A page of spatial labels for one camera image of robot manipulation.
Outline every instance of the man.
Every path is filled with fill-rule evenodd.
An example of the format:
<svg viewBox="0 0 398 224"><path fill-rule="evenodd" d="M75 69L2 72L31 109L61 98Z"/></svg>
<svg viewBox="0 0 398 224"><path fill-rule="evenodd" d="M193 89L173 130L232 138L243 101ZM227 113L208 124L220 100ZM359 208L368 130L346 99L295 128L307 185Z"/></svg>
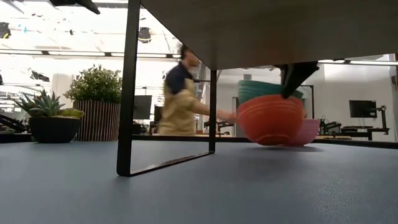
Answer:
<svg viewBox="0 0 398 224"><path fill-rule="evenodd" d="M160 135L193 136L194 114L209 116L210 109L195 97L190 69L199 66L199 59L185 46L181 47L181 61L166 75L164 107L159 124ZM218 119L232 121L234 114L218 110Z"/></svg>

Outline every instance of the black planter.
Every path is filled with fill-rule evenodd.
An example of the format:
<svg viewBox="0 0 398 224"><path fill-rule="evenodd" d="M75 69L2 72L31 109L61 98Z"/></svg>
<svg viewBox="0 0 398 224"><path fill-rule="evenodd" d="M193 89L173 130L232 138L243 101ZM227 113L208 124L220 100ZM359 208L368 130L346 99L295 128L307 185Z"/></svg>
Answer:
<svg viewBox="0 0 398 224"><path fill-rule="evenodd" d="M79 131L81 121L74 118L29 118L33 138L40 143L68 143Z"/></svg>

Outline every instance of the orange bowl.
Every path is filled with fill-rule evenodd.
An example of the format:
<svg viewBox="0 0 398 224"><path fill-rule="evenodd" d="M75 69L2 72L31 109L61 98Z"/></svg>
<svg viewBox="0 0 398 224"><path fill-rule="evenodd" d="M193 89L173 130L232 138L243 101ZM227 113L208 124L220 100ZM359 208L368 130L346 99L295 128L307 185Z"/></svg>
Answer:
<svg viewBox="0 0 398 224"><path fill-rule="evenodd" d="M259 96L241 104L238 113L248 139L263 146L287 143L303 124L303 104L295 97Z"/></svg>
<svg viewBox="0 0 398 224"><path fill-rule="evenodd" d="M318 119L305 119L298 133L289 139L285 145L287 146L304 146L311 143L317 136L319 130Z"/></svg>

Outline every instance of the tan shirt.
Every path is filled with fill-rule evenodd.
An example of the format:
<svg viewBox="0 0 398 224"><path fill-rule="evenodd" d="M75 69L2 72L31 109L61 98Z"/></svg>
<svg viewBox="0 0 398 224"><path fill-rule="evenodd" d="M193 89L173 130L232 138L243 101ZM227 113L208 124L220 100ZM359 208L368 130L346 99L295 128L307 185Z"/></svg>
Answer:
<svg viewBox="0 0 398 224"><path fill-rule="evenodd" d="M195 120L192 108L196 102L193 80L186 78L184 89L172 94L164 83L164 106L159 123L159 134L169 136L195 135Z"/></svg>

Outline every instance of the dark hair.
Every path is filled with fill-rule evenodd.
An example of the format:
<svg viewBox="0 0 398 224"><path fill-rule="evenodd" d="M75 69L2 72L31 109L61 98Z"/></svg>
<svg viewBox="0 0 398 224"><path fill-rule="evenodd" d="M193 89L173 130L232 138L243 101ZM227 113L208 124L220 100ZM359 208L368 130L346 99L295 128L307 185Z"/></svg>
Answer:
<svg viewBox="0 0 398 224"><path fill-rule="evenodd" d="M181 60L184 60L184 58L185 58L185 52L188 51L188 50L189 50L189 49L188 49L187 46L185 46L185 44L183 44L183 45L181 46L181 49L180 49L180 59L181 59Z"/></svg>

